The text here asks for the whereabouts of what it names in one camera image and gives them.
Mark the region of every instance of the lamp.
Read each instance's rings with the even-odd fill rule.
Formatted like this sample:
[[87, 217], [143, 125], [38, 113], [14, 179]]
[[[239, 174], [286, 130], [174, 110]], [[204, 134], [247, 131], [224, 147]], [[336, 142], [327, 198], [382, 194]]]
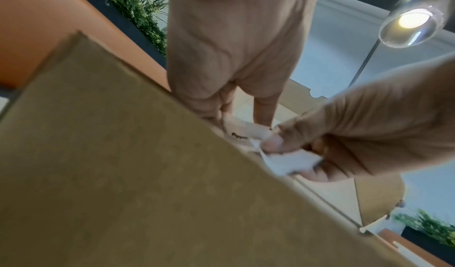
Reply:
[[406, 48], [432, 38], [447, 23], [455, 0], [400, 0], [379, 29], [379, 38], [349, 86], [357, 81], [382, 42], [392, 48]]

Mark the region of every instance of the green plant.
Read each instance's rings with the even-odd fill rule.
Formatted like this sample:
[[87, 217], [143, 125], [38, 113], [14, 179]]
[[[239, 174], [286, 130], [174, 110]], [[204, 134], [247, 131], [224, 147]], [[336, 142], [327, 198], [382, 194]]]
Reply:
[[455, 226], [430, 216], [422, 209], [417, 211], [416, 216], [397, 214], [393, 218], [414, 230], [427, 234], [441, 244], [455, 248]]
[[166, 30], [159, 28], [158, 17], [167, 7], [167, 0], [109, 0], [128, 18], [158, 49], [166, 55]]

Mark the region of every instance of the cardboard flap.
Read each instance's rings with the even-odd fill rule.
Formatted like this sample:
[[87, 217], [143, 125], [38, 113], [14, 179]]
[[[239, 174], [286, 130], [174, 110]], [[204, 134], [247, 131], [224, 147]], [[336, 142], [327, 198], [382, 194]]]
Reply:
[[85, 36], [43, 66], [0, 120], [0, 265], [404, 264]]

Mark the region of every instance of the orange wall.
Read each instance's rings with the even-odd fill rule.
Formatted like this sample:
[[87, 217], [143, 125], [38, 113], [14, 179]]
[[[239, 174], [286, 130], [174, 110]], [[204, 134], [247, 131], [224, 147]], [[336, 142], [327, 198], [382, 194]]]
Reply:
[[76, 30], [169, 89], [166, 71], [86, 0], [0, 0], [0, 84], [22, 85]]

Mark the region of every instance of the light bulb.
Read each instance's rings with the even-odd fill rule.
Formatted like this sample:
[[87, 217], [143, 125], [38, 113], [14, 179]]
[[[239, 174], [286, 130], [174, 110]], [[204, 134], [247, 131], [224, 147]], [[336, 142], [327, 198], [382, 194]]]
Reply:
[[398, 24], [406, 29], [416, 28], [424, 25], [432, 15], [433, 13], [426, 9], [414, 9], [403, 13]]

